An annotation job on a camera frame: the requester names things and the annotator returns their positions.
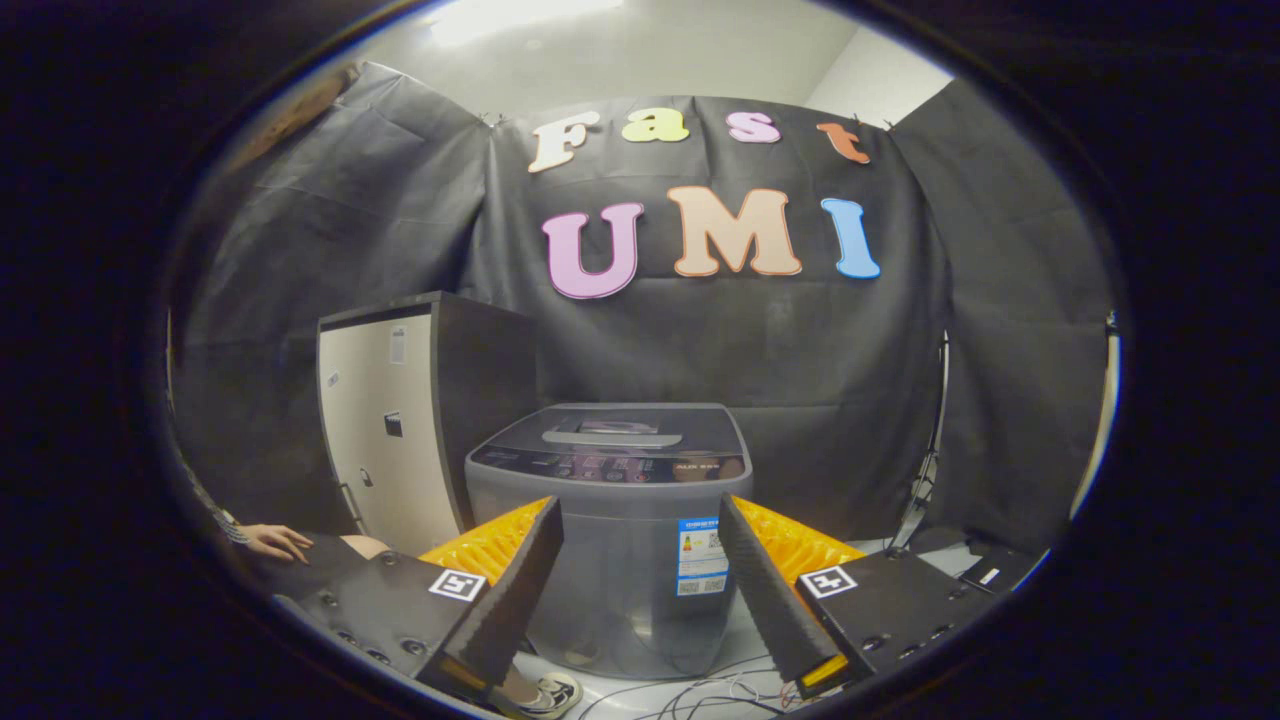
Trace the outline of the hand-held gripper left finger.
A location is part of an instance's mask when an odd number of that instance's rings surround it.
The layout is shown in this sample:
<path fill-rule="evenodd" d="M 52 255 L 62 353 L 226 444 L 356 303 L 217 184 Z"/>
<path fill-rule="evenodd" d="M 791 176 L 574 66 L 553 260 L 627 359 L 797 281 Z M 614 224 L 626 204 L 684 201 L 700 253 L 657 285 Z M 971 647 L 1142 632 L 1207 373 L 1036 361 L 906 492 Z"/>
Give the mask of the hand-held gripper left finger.
<path fill-rule="evenodd" d="M 547 496 L 424 559 L 379 553 L 271 602 L 292 626 L 401 694 L 495 703 L 563 539 L 561 502 Z"/>

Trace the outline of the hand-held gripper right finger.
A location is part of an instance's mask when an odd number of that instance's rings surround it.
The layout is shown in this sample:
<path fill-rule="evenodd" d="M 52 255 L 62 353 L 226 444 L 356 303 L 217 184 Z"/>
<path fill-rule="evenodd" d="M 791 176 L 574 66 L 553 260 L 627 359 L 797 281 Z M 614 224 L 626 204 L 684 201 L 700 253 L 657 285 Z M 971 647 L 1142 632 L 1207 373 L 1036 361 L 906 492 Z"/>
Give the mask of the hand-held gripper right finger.
<path fill-rule="evenodd" d="M 718 537 L 777 673 L 805 700 L 916 666 L 996 601 L 908 550 L 863 553 L 736 495 L 721 497 Z"/>

